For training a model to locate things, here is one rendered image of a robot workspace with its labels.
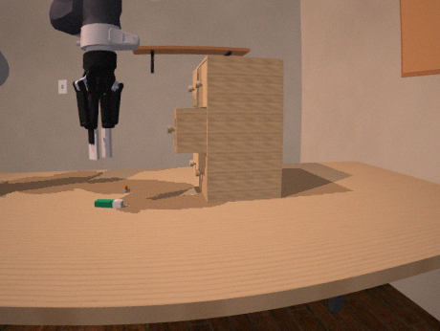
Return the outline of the small wooden chest of drawers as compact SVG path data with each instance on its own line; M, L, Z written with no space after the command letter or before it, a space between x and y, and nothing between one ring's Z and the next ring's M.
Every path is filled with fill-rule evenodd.
M207 55L208 203L281 198L283 59Z

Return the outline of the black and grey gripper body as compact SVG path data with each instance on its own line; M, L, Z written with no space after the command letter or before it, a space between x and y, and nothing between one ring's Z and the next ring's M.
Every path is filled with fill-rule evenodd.
M117 54L111 51L89 51L83 54L83 69L86 84L91 94L96 93L97 78L102 77L101 93L106 94L105 80L112 79L111 88L116 80Z

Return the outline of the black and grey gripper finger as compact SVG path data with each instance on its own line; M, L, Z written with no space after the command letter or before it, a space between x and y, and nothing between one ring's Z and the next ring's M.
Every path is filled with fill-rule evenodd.
M112 79L105 80L106 94L101 94L99 98L101 114L101 150L102 157L112 158L112 130L119 122L119 112L121 103L121 91L123 83L116 80L111 88ZM112 89L112 90L111 90ZM111 110L112 109L112 110Z
M99 160L99 130L97 128L99 118L99 98L101 96L103 78L97 78L95 94L91 94L89 90L86 89L86 82L86 76L73 82L73 86L77 93L79 122L80 126L88 129L89 158L91 160Z

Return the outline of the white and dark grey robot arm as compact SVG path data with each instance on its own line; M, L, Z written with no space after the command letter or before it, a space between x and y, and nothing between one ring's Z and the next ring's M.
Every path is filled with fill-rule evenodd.
M134 51L140 46L137 35L120 31L121 0L54 0L49 15L56 30L80 37L77 46L83 51ZM0 52L0 86L9 71Z

